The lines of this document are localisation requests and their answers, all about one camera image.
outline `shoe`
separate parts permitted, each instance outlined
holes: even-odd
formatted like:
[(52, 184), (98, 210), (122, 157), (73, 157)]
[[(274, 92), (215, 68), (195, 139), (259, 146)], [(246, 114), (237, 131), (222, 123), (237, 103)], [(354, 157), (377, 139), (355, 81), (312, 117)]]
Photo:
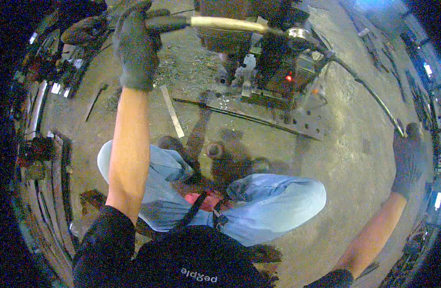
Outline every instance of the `shoe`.
[(247, 175), (252, 174), (268, 174), (270, 173), (272, 163), (265, 157), (259, 157), (251, 162)]

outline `light blue jeans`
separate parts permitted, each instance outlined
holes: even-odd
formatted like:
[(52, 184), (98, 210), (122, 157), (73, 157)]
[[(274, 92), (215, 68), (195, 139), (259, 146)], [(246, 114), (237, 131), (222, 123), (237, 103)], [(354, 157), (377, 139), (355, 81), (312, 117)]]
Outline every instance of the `light blue jeans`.
[[(108, 182), (112, 141), (105, 143), (97, 165)], [(172, 187), (193, 169), (179, 153), (150, 145), (150, 168), (139, 217), (155, 231), (167, 232), (190, 210), (189, 204)], [(253, 174), (232, 182), (227, 188), (230, 199), (243, 205), (223, 211), (228, 223), (221, 232), (244, 246), (257, 245), (280, 237), (303, 224), (326, 203), (321, 182), (310, 178), (275, 174)], [(213, 226), (213, 213), (199, 210), (190, 225)]]

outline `black work glove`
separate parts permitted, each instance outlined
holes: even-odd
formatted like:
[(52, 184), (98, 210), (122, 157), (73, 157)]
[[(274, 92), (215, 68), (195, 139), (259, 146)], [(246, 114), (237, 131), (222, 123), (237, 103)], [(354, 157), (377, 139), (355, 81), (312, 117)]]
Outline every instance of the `black work glove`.
[(406, 127), (407, 138), (402, 138), (397, 131), (393, 137), (393, 152), (397, 174), (392, 185), (392, 192), (402, 194), (407, 200), (417, 187), (428, 165), (425, 142), (419, 126), (410, 123)]
[(152, 1), (142, 1), (128, 8), (118, 20), (114, 47), (121, 61), (120, 77), (124, 88), (150, 91), (158, 67), (156, 52), (161, 48), (160, 35), (145, 25), (147, 18), (168, 15), (166, 9), (149, 11)]

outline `black t-shirt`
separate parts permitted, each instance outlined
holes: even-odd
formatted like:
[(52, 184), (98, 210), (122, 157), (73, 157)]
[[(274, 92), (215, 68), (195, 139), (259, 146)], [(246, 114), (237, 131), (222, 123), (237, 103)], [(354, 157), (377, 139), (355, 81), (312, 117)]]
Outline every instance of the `black t-shirt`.
[[(241, 244), (208, 226), (188, 226), (144, 244), (134, 260), (135, 230), (119, 210), (105, 206), (73, 259), (75, 287), (267, 287)], [(346, 270), (318, 280), (349, 287)]]

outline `person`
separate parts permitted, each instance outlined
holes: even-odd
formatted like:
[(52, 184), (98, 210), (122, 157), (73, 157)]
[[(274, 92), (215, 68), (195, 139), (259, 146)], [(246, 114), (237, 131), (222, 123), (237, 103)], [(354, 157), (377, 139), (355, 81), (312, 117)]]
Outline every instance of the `person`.
[[(74, 284), (273, 287), (241, 248), (279, 237), (315, 216), (325, 204), (325, 188), (308, 178), (253, 173), (229, 185), (228, 195), (245, 204), (224, 210), (223, 215), (198, 210), (206, 194), (190, 207), (173, 190), (170, 182), (188, 181), (194, 171), (177, 151), (149, 144), (147, 95), (160, 45), (159, 36), (145, 26), (150, 6), (150, 1), (143, 1), (127, 9), (115, 32), (123, 91), (113, 141), (102, 147), (98, 160), (109, 184), (108, 197), (74, 256)], [(397, 174), (389, 198), (335, 268), (308, 287), (349, 287), (390, 237), (426, 161), (417, 125), (408, 125), (407, 131), (408, 138), (394, 137)], [(215, 218), (223, 216), (227, 221), (214, 226)], [(138, 217), (167, 232), (144, 244), (133, 258)]]

